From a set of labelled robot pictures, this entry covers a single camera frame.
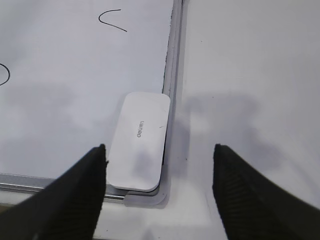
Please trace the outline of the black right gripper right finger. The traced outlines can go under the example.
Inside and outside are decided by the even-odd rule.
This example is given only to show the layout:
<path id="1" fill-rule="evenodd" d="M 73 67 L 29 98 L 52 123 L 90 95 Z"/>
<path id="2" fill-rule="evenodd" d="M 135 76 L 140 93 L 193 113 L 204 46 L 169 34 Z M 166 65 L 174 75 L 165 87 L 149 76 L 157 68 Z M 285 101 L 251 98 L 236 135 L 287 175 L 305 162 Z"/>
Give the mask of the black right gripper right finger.
<path id="1" fill-rule="evenodd" d="M 273 183 L 227 145 L 214 147 L 212 182 L 229 240 L 320 238 L 320 210 Z"/>

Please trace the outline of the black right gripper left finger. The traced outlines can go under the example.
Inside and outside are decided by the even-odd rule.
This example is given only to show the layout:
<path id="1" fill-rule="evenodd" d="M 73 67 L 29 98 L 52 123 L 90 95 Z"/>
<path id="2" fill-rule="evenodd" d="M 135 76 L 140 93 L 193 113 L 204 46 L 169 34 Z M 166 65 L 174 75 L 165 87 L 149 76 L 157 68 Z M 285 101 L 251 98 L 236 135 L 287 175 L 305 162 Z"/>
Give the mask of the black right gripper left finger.
<path id="1" fill-rule="evenodd" d="M 91 240 L 106 191 L 106 147 L 92 148 L 45 189 L 0 215 L 2 240 Z"/>

